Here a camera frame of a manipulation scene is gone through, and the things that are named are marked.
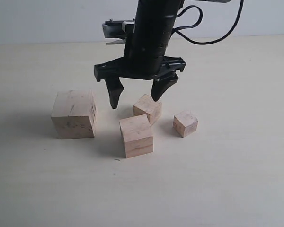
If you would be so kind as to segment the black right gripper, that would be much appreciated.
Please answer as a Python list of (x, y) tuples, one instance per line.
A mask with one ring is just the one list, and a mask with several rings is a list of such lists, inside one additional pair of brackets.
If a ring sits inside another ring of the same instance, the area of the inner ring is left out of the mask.
[(119, 77), (154, 79), (151, 88), (154, 101), (178, 82), (178, 75), (171, 71), (183, 71), (186, 63), (180, 57), (166, 57), (165, 52), (182, 5), (181, 0), (139, 1), (123, 57), (94, 66), (96, 80), (105, 79), (112, 109), (118, 107), (124, 90)]

